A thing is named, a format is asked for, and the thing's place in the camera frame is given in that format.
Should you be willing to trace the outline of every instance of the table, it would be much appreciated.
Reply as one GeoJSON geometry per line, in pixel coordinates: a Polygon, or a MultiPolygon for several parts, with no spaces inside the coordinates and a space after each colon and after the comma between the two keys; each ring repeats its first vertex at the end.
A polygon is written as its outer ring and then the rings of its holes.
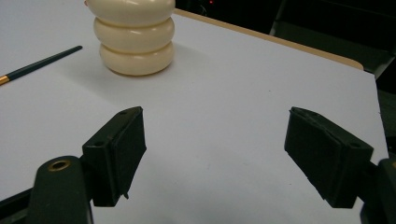
{"type": "Polygon", "coordinates": [[[254,35],[173,19],[171,65],[124,77],[103,66],[82,1],[0,2],[0,74],[84,48],[0,87],[0,200],[32,187],[45,161],[80,156],[113,115],[141,105],[148,151],[130,200],[94,207],[95,223],[360,223],[361,201],[331,209],[283,144],[289,109],[298,106],[374,147],[372,162],[386,158],[374,76],[254,35]]]}

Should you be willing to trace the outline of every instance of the wooden table edge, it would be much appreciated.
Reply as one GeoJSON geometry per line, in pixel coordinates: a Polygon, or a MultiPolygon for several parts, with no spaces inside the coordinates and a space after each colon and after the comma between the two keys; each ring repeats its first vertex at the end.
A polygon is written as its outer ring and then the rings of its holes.
{"type": "Polygon", "coordinates": [[[297,44],[297,43],[294,43],[294,42],[291,42],[291,41],[288,41],[288,40],[285,40],[285,39],[281,39],[281,38],[272,36],[272,35],[266,35],[266,34],[263,34],[263,33],[260,33],[260,32],[249,30],[247,28],[243,28],[243,27],[240,27],[240,26],[232,25],[232,24],[224,22],[224,21],[217,21],[217,20],[214,20],[214,19],[211,19],[211,18],[208,18],[208,17],[204,17],[204,16],[201,16],[201,15],[198,15],[198,14],[191,13],[189,11],[184,11],[184,10],[181,10],[181,9],[178,9],[178,8],[175,8],[174,13],[179,15],[179,16],[183,16],[183,17],[187,17],[187,18],[194,19],[194,20],[197,20],[197,21],[203,21],[203,22],[206,22],[206,23],[209,23],[209,24],[217,25],[219,27],[230,29],[230,30],[242,33],[242,34],[252,35],[252,36],[255,36],[255,37],[258,37],[258,38],[261,38],[261,39],[264,39],[264,40],[268,40],[268,41],[271,41],[271,42],[274,42],[274,43],[277,43],[277,44],[280,44],[280,45],[283,45],[283,46],[287,46],[287,47],[290,47],[290,48],[293,48],[293,49],[298,49],[298,50],[301,50],[301,51],[304,51],[304,52],[307,52],[307,53],[311,53],[311,54],[317,55],[317,56],[325,58],[325,59],[329,59],[329,60],[332,60],[332,61],[335,61],[335,62],[338,62],[338,63],[342,63],[342,64],[345,64],[345,65],[348,65],[348,66],[363,70],[363,66],[361,65],[361,63],[358,63],[358,62],[356,62],[354,60],[351,60],[351,59],[348,59],[346,57],[342,57],[342,56],[339,56],[339,55],[336,55],[336,54],[332,54],[332,53],[329,53],[329,52],[326,52],[326,51],[323,51],[323,50],[320,50],[320,49],[313,49],[313,48],[310,48],[310,47],[307,47],[307,46],[304,46],[304,45],[301,45],[301,44],[297,44]]]}

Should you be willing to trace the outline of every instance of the black paintbrush handle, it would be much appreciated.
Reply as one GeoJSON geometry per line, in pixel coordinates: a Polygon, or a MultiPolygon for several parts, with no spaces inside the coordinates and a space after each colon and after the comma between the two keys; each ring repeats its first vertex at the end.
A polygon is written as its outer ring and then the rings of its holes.
{"type": "Polygon", "coordinates": [[[27,66],[24,66],[23,68],[15,70],[15,71],[7,74],[7,77],[9,78],[9,80],[14,80],[14,79],[16,79],[18,77],[22,77],[22,76],[24,76],[24,75],[26,75],[28,73],[31,73],[31,72],[33,72],[33,71],[35,71],[35,70],[37,70],[37,69],[49,64],[49,63],[53,63],[55,61],[58,61],[58,60],[62,59],[63,57],[65,57],[65,56],[67,56],[67,55],[69,55],[71,53],[74,53],[74,52],[76,52],[76,51],[78,51],[80,49],[82,49],[82,46],[77,46],[77,47],[74,47],[72,49],[68,49],[68,50],[66,50],[64,52],[61,52],[59,54],[55,54],[55,55],[50,56],[50,57],[48,57],[46,59],[43,59],[43,60],[41,60],[39,62],[32,63],[32,64],[29,64],[27,66]]]}

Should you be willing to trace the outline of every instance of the stacked rings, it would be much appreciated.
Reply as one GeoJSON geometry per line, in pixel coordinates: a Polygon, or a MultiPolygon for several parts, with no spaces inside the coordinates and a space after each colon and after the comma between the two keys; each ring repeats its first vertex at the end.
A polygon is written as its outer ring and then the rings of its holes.
{"type": "Polygon", "coordinates": [[[88,0],[105,65],[143,76],[163,70],[174,57],[175,0],[88,0]]]}

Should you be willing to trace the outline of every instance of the brass insert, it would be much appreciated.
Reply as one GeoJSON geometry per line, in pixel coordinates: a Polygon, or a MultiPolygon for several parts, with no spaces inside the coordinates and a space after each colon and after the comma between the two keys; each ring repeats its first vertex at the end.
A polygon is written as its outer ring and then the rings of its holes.
{"type": "Polygon", "coordinates": [[[55,161],[49,165],[49,171],[57,172],[62,171],[63,169],[67,168],[70,165],[70,161],[63,160],[63,161],[55,161]]]}

